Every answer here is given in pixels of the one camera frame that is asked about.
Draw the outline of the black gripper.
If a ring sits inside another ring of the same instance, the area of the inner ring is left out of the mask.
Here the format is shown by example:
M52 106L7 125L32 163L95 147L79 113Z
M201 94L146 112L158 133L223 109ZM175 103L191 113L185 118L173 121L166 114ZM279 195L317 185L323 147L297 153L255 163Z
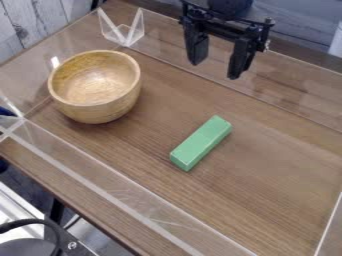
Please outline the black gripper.
M227 77L235 80L249 70L255 49L269 48L270 17L250 18L254 0L181 0L179 23L185 30L189 61L198 65L209 56L209 35L235 41Z

